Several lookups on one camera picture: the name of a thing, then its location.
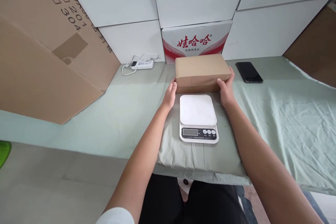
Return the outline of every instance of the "charging cable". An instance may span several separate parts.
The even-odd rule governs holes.
[[[146,59],[146,60],[142,60],[142,61],[140,61],[144,55],[157,55],[157,57],[156,57],[156,58],[150,58],[150,59]],[[133,55],[132,60],[122,67],[122,69],[121,69],[121,74],[122,74],[122,75],[126,76],[126,75],[130,75],[130,74],[134,74],[134,73],[136,72],[136,70],[138,69],[138,65],[136,65],[136,66],[135,66],[135,70],[134,70],[133,72],[131,72],[131,73],[129,73],[129,74],[128,74],[128,73],[127,73],[127,74],[124,74],[124,68],[125,68],[125,67],[127,68],[130,64],[132,64],[132,63],[135,61],[135,60],[134,60],[134,57],[139,58],[137,61],[138,61],[139,63],[141,63],[141,62],[146,62],[146,61],[148,61],[148,60],[153,60],[153,61],[154,61],[154,60],[156,60],[156,59],[159,57],[159,55],[158,55],[158,54],[142,54],[141,57],[136,56],[136,55]]]

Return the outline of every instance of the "kitchen scale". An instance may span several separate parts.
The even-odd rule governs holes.
[[[218,142],[217,118],[211,97],[185,94],[180,97],[180,138],[184,142]]]

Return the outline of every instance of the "white sleeve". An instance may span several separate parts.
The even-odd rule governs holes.
[[[134,220],[125,208],[111,208],[100,216],[96,224],[134,224]]]

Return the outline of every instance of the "lap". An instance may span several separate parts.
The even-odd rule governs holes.
[[[153,174],[139,223],[247,223],[234,186],[194,181],[184,205],[177,179]]]

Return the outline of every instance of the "smartphone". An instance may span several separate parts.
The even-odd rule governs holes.
[[[245,83],[263,82],[263,79],[260,77],[251,62],[237,62],[236,66]]]

